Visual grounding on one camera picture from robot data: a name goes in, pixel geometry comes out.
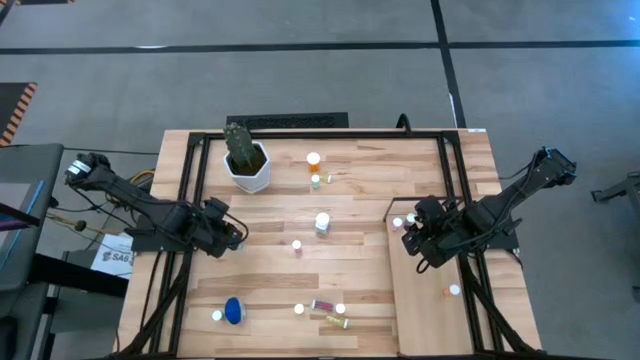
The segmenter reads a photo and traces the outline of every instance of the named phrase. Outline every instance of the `gray carpet floor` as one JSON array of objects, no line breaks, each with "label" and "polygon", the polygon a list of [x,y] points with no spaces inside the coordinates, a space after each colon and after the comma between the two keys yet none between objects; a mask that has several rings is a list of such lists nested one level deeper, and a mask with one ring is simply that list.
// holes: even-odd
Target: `gray carpet floor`
[{"label": "gray carpet floor", "polygon": [[[632,0],[440,3],[450,42],[640,39]],[[0,27],[0,48],[437,39],[430,3],[419,0],[78,0],[14,7]],[[540,192],[514,212],[524,219],[521,257],[543,347],[637,359],[638,214],[623,198],[594,204],[589,192],[640,170],[640,48],[451,54],[467,126],[488,129],[501,175],[542,145],[578,162],[573,185]],[[437,49],[0,55],[0,69],[0,82],[38,83],[15,143],[157,152],[165,129],[220,128],[239,114],[347,111],[352,127],[388,127],[404,112],[414,127],[454,126]],[[109,157],[123,176],[156,161]],[[68,208],[84,207],[62,184],[55,193]],[[47,225],[39,251],[59,256],[86,245]],[[61,336],[53,358],[103,356],[113,336]]]}]

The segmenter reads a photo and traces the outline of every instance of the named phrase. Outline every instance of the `black equipment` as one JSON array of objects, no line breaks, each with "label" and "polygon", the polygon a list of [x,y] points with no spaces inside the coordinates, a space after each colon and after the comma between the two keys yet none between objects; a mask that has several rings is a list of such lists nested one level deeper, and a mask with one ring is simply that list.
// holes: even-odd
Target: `black equipment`
[{"label": "black equipment", "polygon": [[78,154],[65,171],[66,184],[77,190],[104,191],[142,216],[135,228],[133,251],[191,251],[201,249],[216,258],[226,249],[236,250],[244,240],[234,225],[223,220],[229,206],[211,198],[204,209],[186,201],[160,200],[116,175],[106,156]]},{"label": "black equipment", "polygon": [[485,196],[463,210],[454,202],[441,204],[433,196],[418,202],[416,224],[402,236],[409,255],[421,253],[427,263],[418,272],[428,266],[438,268],[460,253],[482,251],[499,237],[512,236],[522,222],[511,219],[513,208],[540,189],[569,185],[576,177],[576,163],[557,149],[545,147],[521,171],[525,169],[526,174],[500,194]]}]

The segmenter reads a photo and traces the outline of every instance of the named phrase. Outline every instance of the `wooden tabletop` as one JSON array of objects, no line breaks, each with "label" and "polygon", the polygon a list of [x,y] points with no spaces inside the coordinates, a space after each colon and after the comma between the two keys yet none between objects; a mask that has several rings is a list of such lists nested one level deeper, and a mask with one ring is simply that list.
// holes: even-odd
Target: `wooden tabletop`
[{"label": "wooden tabletop", "polygon": [[[152,195],[177,197],[188,134],[187,130],[165,132]],[[499,192],[487,134],[461,130],[460,138],[474,199]],[[401,310],[396,309],[394,300],[389,236],[382,218],[393,196],[446,195],[436,142],[345,139],[264,140],[263,144],[272,161],[271,183],[262,192],[248,195],[234,185],[224,169],[224,141],[211,143],[203,198],[215,196],[229,204],[229,213],[249,226],[250,236],[242,250],[227,251],[220,259],[201,251],[195,254],[178,355],[398,354],[398,336],[409,334],[398,331],[396,314]],[[317,190],[310,186],[306,164],[306,155],[312,151],[322,157],[320,172],[333,177],[331,184],[323,183]],[[454,168],[453,151],[448,152]],[[194,165],[189,197],[196,171]],[[398,203],[392,214],[406,214],[413,205]],[[331,216],[326,236],[318,236],[313,229],[319,212]],[[303,244],[299,256],[291,248],[293,240]],[[139,329],[154,259],[155,253],[136,257],[119,327],[123,344]],[[504,252],[488,251],[487,259],[496,304],[525,341],[539,346],[519,266]],[[163,262],[164,255],[148,315],[156,305]],[[246,305],[246,320],[237,326],[212,321],[211,313],[232,296]],[[326,313],[312,311],[313,299],[344,303],[349,327],[336,327],[325,320]],[[294,314],[297,303],[305,305],[303,315]],[[161,349],[168,344],[173,312],[168,315]],[[469,337],[466,328],[456,334],[461,339]],[[470,352],[464,345],[468,342],[453,343],[463,345],[444,350],[427,346],[424,355]]]}]

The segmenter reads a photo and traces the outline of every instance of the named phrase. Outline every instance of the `green object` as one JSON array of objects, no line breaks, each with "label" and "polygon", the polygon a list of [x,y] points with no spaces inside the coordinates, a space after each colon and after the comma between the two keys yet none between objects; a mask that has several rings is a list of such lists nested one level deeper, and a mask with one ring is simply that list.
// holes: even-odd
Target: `green object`
[{"label": "green object", "polygon": [[264,165],[265,157],[251,141],[251,134],[245,127],[231,123],[224,127],[224,138],[231,155],[232,168],[236,175],[255,175]]}]

